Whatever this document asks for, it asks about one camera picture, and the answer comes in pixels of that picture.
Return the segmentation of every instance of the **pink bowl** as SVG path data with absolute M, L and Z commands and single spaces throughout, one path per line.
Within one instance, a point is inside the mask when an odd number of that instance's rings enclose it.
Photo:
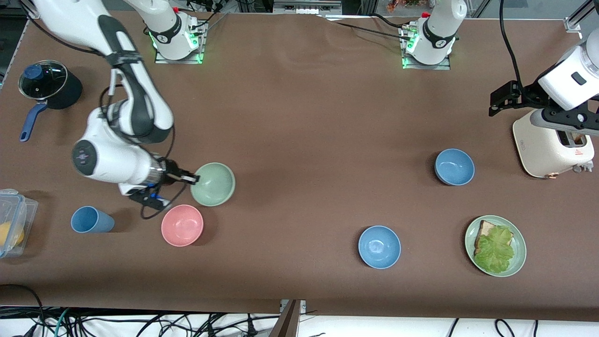
M 204 219 L 193 206 L 181 204 L 162 219 L 162 237 L 175 247 L 191 245 L 204 230 Z

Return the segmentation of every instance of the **black pot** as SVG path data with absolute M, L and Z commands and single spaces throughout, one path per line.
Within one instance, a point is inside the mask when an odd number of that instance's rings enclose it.
M 31 136 L 38 114 L 45 109 L 67 108 L 81 96 L 81 81 L 62 63 L 46 60 L 36 62 L 23 71 L 19 91 L 27 98 L 38 101 L 29 111 L 19 135 L 21 142 Z

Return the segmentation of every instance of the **green plate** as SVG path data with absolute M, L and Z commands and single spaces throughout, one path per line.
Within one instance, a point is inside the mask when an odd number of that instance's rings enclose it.
M 514 257 L 512 257 L 510 259 L 510 266 L 504 272 L 501 272 L 501 273 L 488 272 L 485 269 L 482 269 L 474 261 L 474 250 L 476 249 L 476 247 L 474 247 L 474 243 L 476 241 L 476 236 L 479 234 L 480 222 L 482 220 L 487 220 L 488 222 L 492 223 L 493 225 L 508 226 L 509 230 L 514 234 L 514 238 L 512 239 L 512 242 L 510 244 L 510 246 L 512 246 L 512 248 L 514 249 Z M 524 237 L 522 237 L 522 233 L 520 233 L 520 231 L 518 230 L 518 228 L 516 228 L 516 226 L 514 226 L 514 224 L 512 224 L 511 222 L 509 222 L 508 220 L 506 220 L 500 216 L 484 215 L 484 216 L 481 216 L 480 218 L 476 218 L 468 226 L 468 229 L 466 230 L 466 237 L 464 239 L 464 242 L 466 245 L 466 253 L 468 254 L 468 257 L 470 257 L 470 260 L 472 261 L 472 263 L 474 263 L 474 265 L 478 269 L 482 270 L 483 272 L 485 272 L 491 276 L 497 276 L 497 277 L 512 276 L 515 273 L 520 271 L 520 269 L 524 265 L 524 261 L 526 261 L 526 243 L 524 242 Z

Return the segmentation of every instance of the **green bowl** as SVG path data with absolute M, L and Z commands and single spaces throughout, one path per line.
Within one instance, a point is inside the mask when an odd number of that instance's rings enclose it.
M 474 250 L 476 249 L 476 247 L 474 247 L 474 243 L 476 241 L 476 236 L 479 233 L 480 222 L 482 220 L 487 220 L 490 223 L 492 223 L 493 225 L 508 226 L 510 231 L 514 234 L 514 238 L 512 239 L 512 242 L 510 243 L 510 246 L 512 246 L 512 248 L 514 249 L 514 256 L 510 259 L 510 266 L 504 272 L 501 272 L 501 273 L 488 272 L 485 269 L 482 269 L 474 261 Z M 482 270 L 483 272 L 485 272 L 491 276 L 496 276 L 496 277 L 512 276 L 515 273 L 519 272 L 520 269 L 522 269 L 522 266 L 524 265 L 524 261 L 526 261 L 526 243 L 524 242 L 524 237 L 522 237 L 522 233 L 520 233 L 520 231 L 518 230 L 518 228 L 516 228 L 516 226 L 514 226 L 514 224 L 512 224 L 510 221 L 508 221 L 500 216 L 484 215 L 484 216 L 481 216 L 480 218 L 476 218 L 468 226 L 468 229 L 466 229 L 466 237 L 465 237 L 464 242 L 466 245 L 466 253 L 468 254 L 468 257 L 470 257 L 470 260 L 472 261 L 472 263 L 474 263 L 474 265 L 478 269 Z
M 195 174 L 199 181 L 191 186 L 191 195 L 200 205 L 218 206 L 229 200 L 235 191 L 235 176 L 227 165 L 209 163 Z

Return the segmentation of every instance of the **table surface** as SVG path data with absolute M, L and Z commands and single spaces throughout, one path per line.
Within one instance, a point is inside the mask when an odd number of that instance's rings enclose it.
M 114 15 L 151 60 L 139 15 Z M 374 19 L 348 22 L 393 32 Z M 526 83 L 577 41 L 561 21 L 506 26 Z M 24 255 L 0 261 L 0 283 L 26 284 L 52 306 L 277 312 L 280 299 L 300 298 L 318 314 L 599 319 L 597 173 L 524 173 L 511 124 L 526 111 L 487 115 L 489 94 L 514 78 L 498 22 L 466 20 L 459 34 L 450 71 L 403 70 L 393 38 L 317 16 L 227 15 L 210 30 L 204 64 L 148 61 L 176 120 L 171 158 L 188 170 L 225 163 L 237 178 L 229 202 L 198 207 L 202 237 L 175 248 L 161 216 L 142 221 L 117 186 L 70 162 L 109 66 L 30 26 L 0 94 L 0 186 L 40 206 Z M 42 113 L 19 143 L 33 102 L 19 94 L 18 74 L 41 59 L 63 62 L 83 96 Z M 468 185 L 435 177 L 446 148 L 473 157 Z M 189 192 L 176 203 L 197 206 Z M 71 214 L 88 204 L 115 218 L 113 233 L 71 230 Z M 487 276 L 465 254 L 465 229 L 485 214 L 511 220 L 526 240 L 512 277 Z M 356 249 L 377 224 L 402 243 L 387 270 L 367 267 Z M 20 292 L 0 296 L 33 304 Z

